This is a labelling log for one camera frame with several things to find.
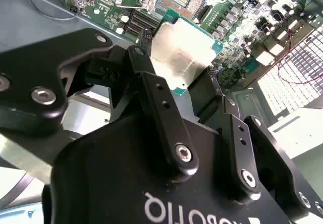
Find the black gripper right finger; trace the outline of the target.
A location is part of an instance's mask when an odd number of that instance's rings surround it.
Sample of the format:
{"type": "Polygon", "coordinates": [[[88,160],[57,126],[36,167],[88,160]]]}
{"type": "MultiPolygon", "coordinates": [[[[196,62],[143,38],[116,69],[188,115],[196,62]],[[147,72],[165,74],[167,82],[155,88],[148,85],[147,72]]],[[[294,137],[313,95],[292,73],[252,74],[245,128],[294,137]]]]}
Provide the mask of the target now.
{"type": "Polygon", "coordinates": [[[310,184],[259,118],[241,119],[238,106],[223,94],[211,66],[189,85],[189,93],[199,122],[220,135],[222,172],[236,200],[250,201],[267,190],[287,217],[314,214],[310,184]]]}

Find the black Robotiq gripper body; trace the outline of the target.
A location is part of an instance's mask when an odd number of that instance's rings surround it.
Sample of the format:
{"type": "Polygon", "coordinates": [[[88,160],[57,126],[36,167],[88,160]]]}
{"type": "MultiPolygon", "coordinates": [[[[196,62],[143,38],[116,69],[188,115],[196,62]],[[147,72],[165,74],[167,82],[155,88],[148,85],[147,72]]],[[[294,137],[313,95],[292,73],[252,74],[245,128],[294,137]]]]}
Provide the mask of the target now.
{"type": "Polygon", "coordinates": [[[43,198],[45,223],[322,223],[322,201],[314,192],[314,214],[289,218],[267,190],[240,202],[229,192],[223,174],[220,135],[185,121],[199,158],[197,172],[174,182],[155,172],[143,149],[119,170],[90,179],[55,179],[43,198]]]}

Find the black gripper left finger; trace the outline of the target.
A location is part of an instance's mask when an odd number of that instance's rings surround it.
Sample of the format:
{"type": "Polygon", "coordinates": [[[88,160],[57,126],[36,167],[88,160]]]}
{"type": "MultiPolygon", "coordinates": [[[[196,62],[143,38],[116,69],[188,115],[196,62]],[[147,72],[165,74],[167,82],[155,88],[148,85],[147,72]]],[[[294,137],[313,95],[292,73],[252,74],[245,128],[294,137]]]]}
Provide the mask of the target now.
{"type": "Polygon", "coordinates": [[[166,80],[146,49],[123,49],[82,29],[1,53],[1,157],[41,180],[97,178],[143,149],[155,172],[183,182],[199,158],[166,80]],[[112,124],[70,140],[62,119],[71,96],[111,89],[112,124]]]}

